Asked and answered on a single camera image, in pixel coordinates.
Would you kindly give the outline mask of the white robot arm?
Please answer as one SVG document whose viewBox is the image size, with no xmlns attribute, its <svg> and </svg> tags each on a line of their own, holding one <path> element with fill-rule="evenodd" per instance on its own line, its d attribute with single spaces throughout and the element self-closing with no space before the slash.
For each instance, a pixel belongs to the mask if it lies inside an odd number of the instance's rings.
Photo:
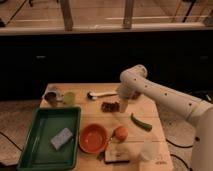
<svg viewBox="0 0 213 171">
<path fill-rule="evenodd" d="M 179 114 L 196 129 L 189 171 L 213 171 L 213 104 L 149 81 L 147 75 L 141 64 L 121 72 L 117 88 L 120 112 L 125 112 L 128 101 L 139 93 Z"/>
</svg>

